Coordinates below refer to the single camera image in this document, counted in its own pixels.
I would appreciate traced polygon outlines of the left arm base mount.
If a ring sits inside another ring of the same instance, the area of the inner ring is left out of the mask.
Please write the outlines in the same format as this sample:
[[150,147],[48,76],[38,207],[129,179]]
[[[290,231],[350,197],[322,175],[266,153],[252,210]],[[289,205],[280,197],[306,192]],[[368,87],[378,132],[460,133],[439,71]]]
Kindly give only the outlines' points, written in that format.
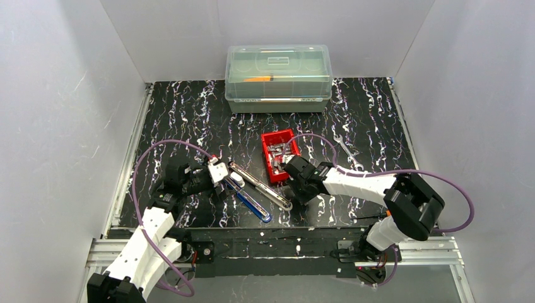
[[181,255],[174,263],[211,264],[215,260],[215,244],[212,241],[186,241],[180,249]]

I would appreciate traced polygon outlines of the black silver stapler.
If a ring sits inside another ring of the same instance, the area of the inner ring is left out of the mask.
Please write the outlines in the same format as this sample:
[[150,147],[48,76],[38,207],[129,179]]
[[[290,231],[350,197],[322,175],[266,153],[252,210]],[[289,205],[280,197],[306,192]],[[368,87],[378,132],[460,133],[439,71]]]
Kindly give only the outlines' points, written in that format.
[[233,161],[229,162],[228,166],[233,172],[236,172],[239,176],[242,177],[243,180],[252,184],[256,190],[258,190],[261,194],[267,197],[272,203],[279,206],[282,210],[292,210],[293,205],[288,199],[277,193],[275,190],[271,189],[265,183],[261,182],[258,178],[247,172],[243,167],[237,165]]

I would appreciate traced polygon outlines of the orange tool inside box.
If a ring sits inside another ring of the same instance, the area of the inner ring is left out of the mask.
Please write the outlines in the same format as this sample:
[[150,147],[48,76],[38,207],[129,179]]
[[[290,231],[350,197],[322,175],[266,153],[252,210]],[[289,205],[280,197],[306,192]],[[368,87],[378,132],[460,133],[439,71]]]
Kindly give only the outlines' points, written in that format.
[[273,81],[274,76],[255,76],[244,79],[244,82],[266,82],[266,81]]

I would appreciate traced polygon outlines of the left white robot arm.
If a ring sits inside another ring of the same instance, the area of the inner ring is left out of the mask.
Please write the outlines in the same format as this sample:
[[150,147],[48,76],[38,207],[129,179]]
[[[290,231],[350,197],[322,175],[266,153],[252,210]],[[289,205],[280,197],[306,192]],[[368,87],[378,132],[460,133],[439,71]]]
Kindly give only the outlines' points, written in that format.
[[201,193],[220,196],[216,187],[229,175],[227,165],[217,158],[166,166],[140,226],[111,265],[88,279],[87,302],[146,302],[184,252],[187,233],[173,228],[182,200]]

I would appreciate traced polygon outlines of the silver open-end wrench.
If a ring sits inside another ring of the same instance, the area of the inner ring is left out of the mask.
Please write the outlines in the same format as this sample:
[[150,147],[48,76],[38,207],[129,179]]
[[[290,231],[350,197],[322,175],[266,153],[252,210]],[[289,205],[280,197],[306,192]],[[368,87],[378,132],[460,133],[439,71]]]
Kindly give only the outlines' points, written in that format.
[[364,171],[364,166],[355,158],[355,156],[352,154],[350,149],[346,146],[343,137],[341,135],[333,135],[333,140],[342,148],[342,150],[345,152],[345,154],[348,156],[348,158],[351,160],[352,164],[354,165],[355,169],[357,171]]

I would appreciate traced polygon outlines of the blue stapler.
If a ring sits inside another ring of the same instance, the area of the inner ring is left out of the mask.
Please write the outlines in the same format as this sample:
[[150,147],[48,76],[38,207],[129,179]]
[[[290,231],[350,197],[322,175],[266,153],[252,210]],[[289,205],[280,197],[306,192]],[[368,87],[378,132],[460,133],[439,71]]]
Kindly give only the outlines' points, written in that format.
[[238,185],[233,179],[227,177],[224,182],[226,185],[234,190],[237,198],[243,202],[247,208],[262,222],[269,223],[272,219],[270,212],[268,212],[262,205],[260,205],[251,195],[249,195],[242,187]]

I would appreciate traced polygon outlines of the clear plastic storage box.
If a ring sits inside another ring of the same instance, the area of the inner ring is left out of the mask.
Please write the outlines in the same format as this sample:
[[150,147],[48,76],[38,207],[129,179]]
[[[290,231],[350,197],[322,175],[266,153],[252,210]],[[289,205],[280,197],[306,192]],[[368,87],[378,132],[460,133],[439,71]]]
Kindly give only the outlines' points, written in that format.
[[[255,76],[273,81],[244,82]],[[225,99],[240,114],[322,112],[332,97],[326,45],[240,45],[228,49]]]

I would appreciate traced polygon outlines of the pile of staple strips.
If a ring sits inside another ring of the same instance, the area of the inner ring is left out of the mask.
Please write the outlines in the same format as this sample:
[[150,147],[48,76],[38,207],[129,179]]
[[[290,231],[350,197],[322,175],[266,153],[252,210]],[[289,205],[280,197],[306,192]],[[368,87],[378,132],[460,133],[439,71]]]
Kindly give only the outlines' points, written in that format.
[[298,155],[298,150],[293,143],[285,148],[285,143],[278,143],[267,146],[267,164],[273,174],[280,174],[283,170],[283,163],[290,155]]

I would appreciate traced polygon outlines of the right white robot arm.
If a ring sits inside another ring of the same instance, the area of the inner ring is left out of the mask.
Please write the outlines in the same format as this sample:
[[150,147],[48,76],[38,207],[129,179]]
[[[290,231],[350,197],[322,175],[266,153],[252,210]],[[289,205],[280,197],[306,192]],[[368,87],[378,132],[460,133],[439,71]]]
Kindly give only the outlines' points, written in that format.
[[285,156],[283,170],[295,199],[308,203],[320,194],[349,196],[385,207],[389,216],[364,231],[346,253],[378,255],[405,239],[426,241],[442,210],[444,200],[418,174],[395,173],[375,177],[343,171],[333,163],[315,166],[301,156]]

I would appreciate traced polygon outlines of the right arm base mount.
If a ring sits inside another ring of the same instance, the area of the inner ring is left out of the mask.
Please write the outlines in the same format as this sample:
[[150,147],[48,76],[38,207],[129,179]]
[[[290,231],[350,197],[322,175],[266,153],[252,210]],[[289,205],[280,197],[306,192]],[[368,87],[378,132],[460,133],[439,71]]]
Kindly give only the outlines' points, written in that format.
[[388,261],[388,253],[386,250],[378,250],[367,242],[370,230],[371,227],[368,227],[356,241],[338,241],[336,248],[329,252],[329,256],[341,263],[376,262],[376,268],[383,268]]

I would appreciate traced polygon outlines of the red plastic bin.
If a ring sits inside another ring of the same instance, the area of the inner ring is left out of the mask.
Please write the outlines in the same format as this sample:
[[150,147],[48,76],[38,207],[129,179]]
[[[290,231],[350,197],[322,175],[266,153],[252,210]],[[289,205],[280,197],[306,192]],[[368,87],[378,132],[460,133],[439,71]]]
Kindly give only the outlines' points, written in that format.
[[262,149],[271,184],[283,182],[289,178],[289,175],[282,168],[284,156],[300,155],[300,151],[294,141],[283,150],[292,137],[294,137],[292,129],[261,134]]

